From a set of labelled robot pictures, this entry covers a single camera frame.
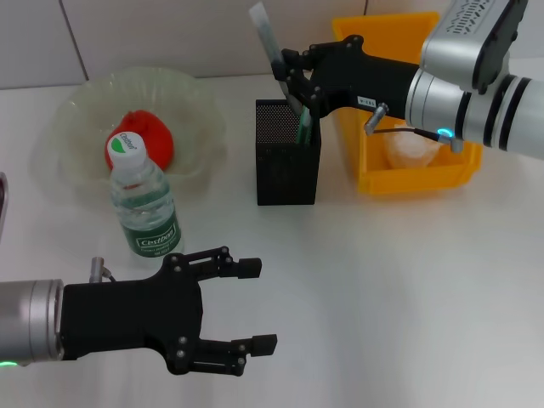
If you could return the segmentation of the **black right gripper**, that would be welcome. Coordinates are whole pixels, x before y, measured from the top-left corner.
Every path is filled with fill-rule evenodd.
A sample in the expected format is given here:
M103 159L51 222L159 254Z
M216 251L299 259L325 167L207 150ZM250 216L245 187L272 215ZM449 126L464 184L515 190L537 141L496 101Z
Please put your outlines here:
M379 104L388 115L405 118L411 83L419 66L366 54L363 37L311 44L302 53L284 48L291 68L312 71L311 81L301 72L287 75L289 94L309 110L312 118L328 116L341 108L373 111ZM320 88L323 100L320 103Z

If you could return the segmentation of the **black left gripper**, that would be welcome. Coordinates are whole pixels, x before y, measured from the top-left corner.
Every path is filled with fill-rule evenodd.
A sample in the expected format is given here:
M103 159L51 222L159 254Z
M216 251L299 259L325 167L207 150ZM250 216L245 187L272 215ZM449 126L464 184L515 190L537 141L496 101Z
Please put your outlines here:
M151 349L173 375L190 372L202 319L197 281L256 279L260 258L235 261L227 246L163 259L143 280L71 284L64 287L60 340L64 360L92 353Z

